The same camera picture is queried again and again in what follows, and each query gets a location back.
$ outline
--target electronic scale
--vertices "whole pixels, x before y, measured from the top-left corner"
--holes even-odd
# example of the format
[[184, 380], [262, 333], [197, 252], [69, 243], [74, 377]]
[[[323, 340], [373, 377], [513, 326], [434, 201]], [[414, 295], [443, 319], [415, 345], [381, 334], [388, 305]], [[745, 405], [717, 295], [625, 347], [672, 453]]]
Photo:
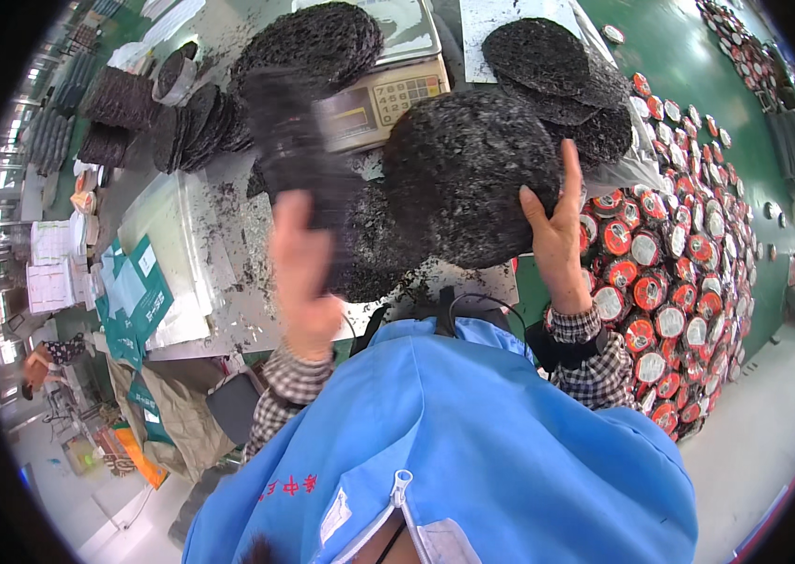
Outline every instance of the electronic scale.
[[[357, 152], [385, 144], [391, 127], [416, 102], [449, 92], [441, 42], [425, 0], [347, 0], [369, 13], [385, 35], [376, 66], [357, 84], [321, 100], [329, 149]], [[294, 0], [293, 9], [322, 4]]]

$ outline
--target white zipper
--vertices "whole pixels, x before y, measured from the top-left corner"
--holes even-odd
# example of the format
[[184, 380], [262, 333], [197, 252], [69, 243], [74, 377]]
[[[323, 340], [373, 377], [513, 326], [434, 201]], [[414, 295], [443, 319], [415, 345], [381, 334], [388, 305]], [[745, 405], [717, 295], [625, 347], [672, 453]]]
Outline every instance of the white zipper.
[[423, 540], [416, 530], [413, 515], [410, 514], [410, 509], [406, 506], [406, 487], [409, 486], [412, 481], [413, 472], [409, 470], [397, 470], [394, 472], [394, 488], [391, 490], [391, 505], [400, 507], [403, 512], [406, 530], [410, 533], [410, 540], [413, 541], [413, 547], [416, 548], [419, 561], [421, 564], [430, 564], [429, 555], [425, 552], [425, 548], [423, 548]]
[[388, 503], [387, 507], [382, 513], [378, 514], [376, 519], [365, 529], [361, 536], [354, 539], [354, 541], [348, 545], [350, 548], [344, 548], [341, 554], [332, 561], [332, 564], [344, 564], [356, 556], [357, 552], [378, 533], [378, 530], [382, 528], [382, 525], [385, 524], [394, 509], [398, 507], [403, 512], [406, 530], [410, 533], [410, 539], [413, 541], [413, 546], [416, 548], [416, 553], [419, 555], [419, 561], [422, 564], [430, 564], [429, 558], [425, 550], [423, 550], [423, 541], [416, 531], [413, 515], [410, 514], [410, 510], [406, 506], [406, 487], [409, 486], [412, 481], [413, 473], [409, 470], [397, 470], [394, 472], [394, 487], [391, 488], [391, 501]]

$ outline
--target hand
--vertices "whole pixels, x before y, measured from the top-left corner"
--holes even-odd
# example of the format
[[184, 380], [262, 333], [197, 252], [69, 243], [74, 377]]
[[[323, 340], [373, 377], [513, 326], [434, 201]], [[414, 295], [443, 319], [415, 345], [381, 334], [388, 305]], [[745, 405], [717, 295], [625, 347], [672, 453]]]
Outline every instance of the hand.
[[284, 340], [304, 360], [327, 360], [331, 340], [341, 324], [343, 304], [320, 296], [331, 260], [331, 234], [310, 231], [311, 198], [290, 190], [278, 195], [272, 210], [269, 256], [275, 275], [275, 297], [284, 322]]
[[561, 143], [563, 193], [554, 215], [548, 219], [541, 200], [529, 187], [519, 190], [523, 213], [532, 226], [532, 251], [538, 273], [551, 293], [551, 307], [558, 313], [574, 315], [591, 309], [591, 296], [582, 279], [579, 262], [579, 198], [582, 171], [579, 152], [571, 139]]

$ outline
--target scale number buttons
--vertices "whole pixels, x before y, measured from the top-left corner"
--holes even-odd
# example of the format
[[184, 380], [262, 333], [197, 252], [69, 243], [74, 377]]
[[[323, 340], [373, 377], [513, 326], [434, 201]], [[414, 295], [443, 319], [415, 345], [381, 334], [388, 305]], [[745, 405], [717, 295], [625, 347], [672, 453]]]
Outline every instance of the scale number buttons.
[[382, 125], [394, 125], [403, 112], [417, 101], [441, 94], [437, 75], [405, 78], [386, 84], [373, 86], [376, 95], [376, 108]]

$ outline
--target woman's right hand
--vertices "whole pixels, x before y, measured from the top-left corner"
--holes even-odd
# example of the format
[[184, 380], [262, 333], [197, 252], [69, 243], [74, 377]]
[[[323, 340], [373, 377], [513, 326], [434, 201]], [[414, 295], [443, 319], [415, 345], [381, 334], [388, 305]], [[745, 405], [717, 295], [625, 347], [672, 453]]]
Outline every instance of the woman's right hand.
[[561, 154], [563, 193], [551, 219], [545, 215], [541, 200], [527, 186], [520, 188], [519, 201], [532, 226], [535, 264], [551, 293], [551, 307], [558, 313], [575, 315], [591, 309], [591, 296], [579, 260], [582, 171], [572, 139], [562, 141]]

